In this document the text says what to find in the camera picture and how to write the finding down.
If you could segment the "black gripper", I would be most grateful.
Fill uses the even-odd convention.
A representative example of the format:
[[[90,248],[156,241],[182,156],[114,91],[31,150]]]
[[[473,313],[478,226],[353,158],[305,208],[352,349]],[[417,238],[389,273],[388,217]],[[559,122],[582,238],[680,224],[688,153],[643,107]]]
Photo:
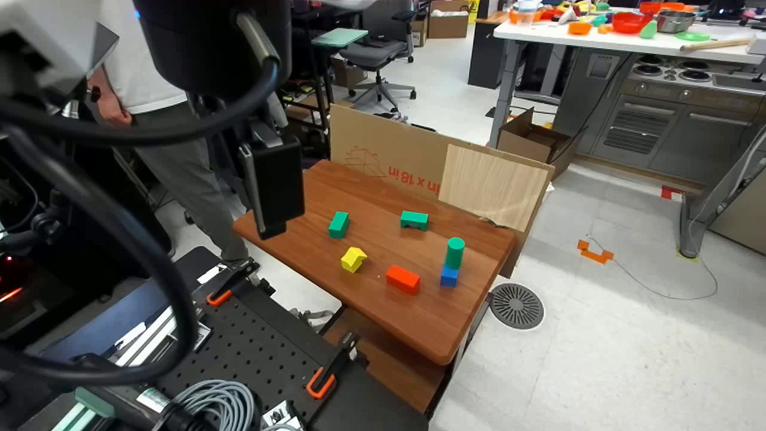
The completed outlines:
[[[303,212],[301,146],[266,122],[254,122],[240,144],[255,231],[269,238]]]

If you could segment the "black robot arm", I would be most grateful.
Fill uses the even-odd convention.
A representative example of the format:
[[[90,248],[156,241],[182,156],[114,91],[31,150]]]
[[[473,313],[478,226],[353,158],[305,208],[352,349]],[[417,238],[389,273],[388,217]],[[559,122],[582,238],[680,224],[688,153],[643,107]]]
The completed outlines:
[[[289,6],[283,0],[134,0],[158,71],[175,86],[220,96],[224,107],[164,128],[105,128],[55,117],[21,97],[16,89],[42,91],[73,84],[95,68],[95,0],[0,0],[0,25],[16,32],[44,64],[32,68],[6,49],[10,77],[0,96],[1,138],[40,176],[84,208],[144,271],[173,307],[176,345],[145,365],[72,365],[28,357],[0,345],[0,369],[70,384],[128,384],[173,370],[195,341],[195,310],[183,277],[138,219],[114,202],[56,147],[73,144],[169,146],[211,135],[247,122],[287,77]]]

